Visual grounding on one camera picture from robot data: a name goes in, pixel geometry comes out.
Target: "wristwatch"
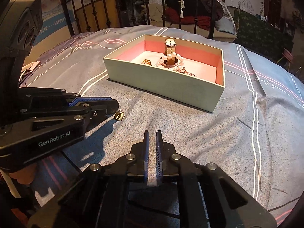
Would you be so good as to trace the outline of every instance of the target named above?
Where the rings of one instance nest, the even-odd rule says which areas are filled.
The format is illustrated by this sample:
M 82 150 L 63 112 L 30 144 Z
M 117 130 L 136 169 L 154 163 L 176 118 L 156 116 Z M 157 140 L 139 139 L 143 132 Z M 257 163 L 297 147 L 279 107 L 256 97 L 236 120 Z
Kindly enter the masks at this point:
M 168 54 L 172 54 L 173 52 L 175 52 L 175 47 L 176 47 L 176 43 L 174 39 L 166 39 L 165 41 L 165 55 Z M 176 59 L 175 57 L 172 57 L 171 59 L 167 60 L 166 65 L 175 65 L 176 64 Z

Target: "white stripe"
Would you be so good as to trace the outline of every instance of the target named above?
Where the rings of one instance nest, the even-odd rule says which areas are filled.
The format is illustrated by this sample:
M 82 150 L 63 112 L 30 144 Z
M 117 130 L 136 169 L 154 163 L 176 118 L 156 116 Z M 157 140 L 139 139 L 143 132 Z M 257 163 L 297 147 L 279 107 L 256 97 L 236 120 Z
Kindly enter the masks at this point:
M 105 48 L 105 49 L 118 49 L 119 47 L 116 47 L 116 48 L 107 48 L 107 47 L 104 47 L 104 46 L 102 46 L 102 45 L 100 45 L 100 44 L 98 44 L 100 47 L 102 47 L 102 48 Z
M 225 71 L 226 71 L 226 72 L 229 72 L 229 73 L 236 74 L 236 75 L 238 75 L 238 76 L 241 76 L 241 77 L 243 77 L 243 78 L 245 78 L 245 79 L 249 80 L 248 78 L 244 77 L 243 75 L 240 75 L 240 74 L 237 74 L 237 73 L 235 73 L 235 72 L 228 71 L 228 70 L 225 70 Z
M 237 74 L 237 73 L 235 73 L 235 72 L 228 71 L 228 70 L 225 70 L 225 71 L 226 71 L 226 72 L 229 72 L 229 73 L 236 74 L 236 75 L 238 75 L 238 76 L 241 76 L 241 77 L 243 77 L 243 78 L 249 80 L 248 78 L 244 77 L 243 75 L 240 75 L 240 74 Z M 281 88 L 279 88 L 279 87 L 277 87 L 277 86 L 275 86 L 275 85 L 273 85 L 273 87 L 276 87 L 277 89 L 279 89 L 279 90 L 283 91 L 284 93 L 286 93 L 288 96 L 291 96 L 290 94 L 288 94 L 287 92 L 285 92 L 285 91 L 282 90 Z M 304 106 L 302 106 L 296 99 L 294 99 L 294 100 L 299 104 L 299 106 L 301 106 L 302 108 L 304 108 Z
M 106 40 L 109 40 L 109 41 L 116 41 L 116 40 L 119 40 L 119 41 L 121 41 L 121 42 L 123 42 L 123 43 L 127 43 L 127 42 L 125 42 L 125 41 L 123 41 L 123 40 L 121 40 L 121 39 L 114 39 L 114 40 L 110 40 L 110 39 L 106 39 Z
M 160 30 L 162 30 L 163 29 L 163 27 L 161 28 L 161 29 L 159 29 L 155 34 L 154 34 L 154 36 L 160 31 Z
M 101 75 L 104 74 L 105 72 L 107 72 L 107 70 L 105 70 L 105 71 L 103 71 L 102 73 L 100 73 L 99 75 L 96 75 L 96 76 L 94 76 L 93 78 L 89 79 L 89 80 L 82 86 L 82 88 L 80 89 L 80 91 L 79 91 L 78 93 L 80 93 L 80 92 L 83 90 L 83 88 L 85 87 L 85 85 L 88 84 L 91 80 L 97 78 L 98 76 L 101 76 Z
M 246 67 L 246 70 L 248 72 L 248 69 L 247 69 L 247 64 L 245 62 L 245 59 L 244 59 L 244 56 L 243 56 L 243 52 L 241 50 L 241 47 L 240 47 L 240 51 L 241 51 L 241 55 L 242 55 L 242 58 L 243 58 L 243 61 L 244 61 L 244 64 L 245 64 L 245 67 Z M 251 87 L 252 87 L 252 90 L 254 91 L 254 88 L 253 88 L 253 85 L 252 85 L 252 81 L 251 81 L 251 78 L 250 79 L 250 84 L 251 84 Z M 259 124 L 259 110 L 257 109 L 257 92 L 256 92 L 256 95 L 255 95 L 255 100 L 254 100 L 254 104 L 255 104 L 255 108 L 256 108 L 256 125 L 258 127 L 258 124 Z M 259 131 L 256 127 L 256 143 L 257 143 L 257 147 L 259 149 L 259 173 L 257 175 L 257 192 L 256 192 L 256 198 L 255 200 L 257 201 L 257 197 L 259 195 L 259 191 L 260 191 L 260 179 L 261 179 L 261 166 L 262 166 L 262 154 L 261 154 L 261 148 L 260 148 L 260 143 L 259 143 L 259 138 L 258 138 L 258 134 L 259 134 Z
M 74 50 L 72 50 L 67 56 L 65 56 L 64 58 L 62 58 L 59 62 L 57 62 L 56 64 L 54 64 L 53 66 L 49 67 L 46 71 L 44 71 L 42 74 L 38 75 L 30 84 L 32 84 L 34 81 L 36 81 L 40 76 L 44 75 L 48 70 L 50 70 L 51 68 L 53 68 L 54 66 L 56 66 L 58 63 L 60 63 L 63 59 L 66 59 L 68 56 L 70 56 L 73 52 L 75 52 L 78 48 L 80 48 L 81 46 L 83 46 L 84 43 L 82 43 L 81 45 L 77 46 Z
M 120 45 L 124 45 L 121 42 L 108 42 L 107 39 L 105 40 L 105 42 L 108 43 L 108 44 L 120 44 Z
M 100 79 L 98 79 L 97 81 L 95 81 L 95 82 L 93 82 L 91 85 L 89 85 L 89 86 L 84 90 L 84 92 L 81 94 L 81 96 L 83 96 L 83 95 L 87 92 L 87 90 L 89 90 L 90 87 L 92 87 L 92 86 L 95 85 L 97 82 L 101 81 L 104 77 L 107 77 L 107 76 L 108 76 L 108 74 L 106 74 L 105 76 L 101 77 Z
M 303 106 L 304 106 L 304 102 L 303 102 L 303 99 L 302 99 L 302 95 L 301 95 L 300 91 L 298 90 L 298 87 L 297 87 L 297 85 L 296 85 L 296 83 L 295 83 L 295 80 L 293 79 L 293 77 L 291 76 L 291 74 L 290 74 L 290 77 L 291 77 L 291 79 L 293 80 L 294 85 L 295 85 L 295 87 L 296 87 L 298 93 L 300 94 L 300 98 L 301 98 L 302 104 L 303 104 Z
M 169 27 L 168 28 L 166 28 L 165 30 L 163 30 L 163 32 L 161 33 L 161 34 L 159 34 L 159 36 L 160 35 L 162 35 L 165 31 L 167 31 L 169 29 Z
M 244 69 L 243 62 L 242 62 L 242 60 L 241 60 L 241 56 L 240 56 L 240 52 L 239 52 L 238 45 L 237 45 L 237 50 L 238 50 L 237 52 L 238 52 L 238 54 L 239 54 L 239 58 L 240 58 L 241 65 L 242 65 L 242 68 L 243 68 L 243 72 L 244 72 L 244 75 L 245 75 L 245 77 L 246 77 L 246 83 L 247 83 L 248 90 L 249 90 L 249 91 L 252 91 L 253 122 L 252 122 L 252 130 L 251 130 L 251 131 L 252 131 L 251 145 L 252 145 L 253 154 L 254 154 L 254 170 L 253 170 L 253 198 L 254 198 L 254 196 L 255 196 L 255 172 L 256 172 L 256 168 L 257 168 L 257 165 L 256 165 L 256 163 L 257 163 L 257 155 L 256 155 L 256 153 L 255 153 L 254 142 L 253 142 L 254 122 L 255 122 L 254 92 L 253 92 L 253 90 L 250 90 L 250 88 L 249 88 L 249 84 L 248 84 L 248 80 L 247 80 L 247 75 L 246 75 L 246 73 L 245 73 L 245 69 Z

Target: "red clothing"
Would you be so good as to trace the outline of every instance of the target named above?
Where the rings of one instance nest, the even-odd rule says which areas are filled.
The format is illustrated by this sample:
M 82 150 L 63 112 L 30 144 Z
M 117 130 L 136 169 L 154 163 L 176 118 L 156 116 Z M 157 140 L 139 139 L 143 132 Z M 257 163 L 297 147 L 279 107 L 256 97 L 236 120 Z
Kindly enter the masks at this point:
M 169 21 L 173 24 L 179 24 L 179 14 L 173 8 L 168 7 L 165 11 L 166 21 Z M 194 24 L 193 16 L 186 16 L 180 19 L 180 23 L 182 25 L 193 25 Z M 210 29 L 210 17 L 209 16 L 198 16 L 197 19 L 199 20 L 197 25 L 204 30 L 209 31 Z

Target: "gold jewelry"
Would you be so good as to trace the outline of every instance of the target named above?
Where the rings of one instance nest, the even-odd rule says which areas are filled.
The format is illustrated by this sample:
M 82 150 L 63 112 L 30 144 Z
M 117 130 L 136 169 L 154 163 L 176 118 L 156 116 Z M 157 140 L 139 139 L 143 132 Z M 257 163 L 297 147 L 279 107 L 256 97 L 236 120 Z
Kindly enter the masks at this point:
M 125 113 L 122 111 L 122 109 L 119 109 L 119 111 L 116 111 L 114 118 L 117 121 L 121 121 L 125 118 Z
M 177 72 L 182 73 L 182 74 L 188 74 L 190 76 L 196 77 L 194 74 L 188 72 L 185 67 L 183 67 L 183 69 L 177 70 Z
M 149 59 L 143 60 L 141 64 L 147 64 L 147 65 L 152 66 L 152 63 L 151 63 L 151 61 Z

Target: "open box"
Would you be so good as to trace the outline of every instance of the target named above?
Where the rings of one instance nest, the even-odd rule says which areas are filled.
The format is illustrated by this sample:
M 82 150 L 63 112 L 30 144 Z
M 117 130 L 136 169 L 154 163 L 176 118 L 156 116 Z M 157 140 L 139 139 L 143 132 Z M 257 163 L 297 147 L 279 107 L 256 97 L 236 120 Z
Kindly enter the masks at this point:
M 176 53 L 184 57 L 184 67 L 196 77 L 141 64 L 144 59 L 156 63 L 164 55 L 168 38 L 142 35 L 105 56 L 109 78 L 213 112 L 225 88 L 222 50 L 171 38 Z

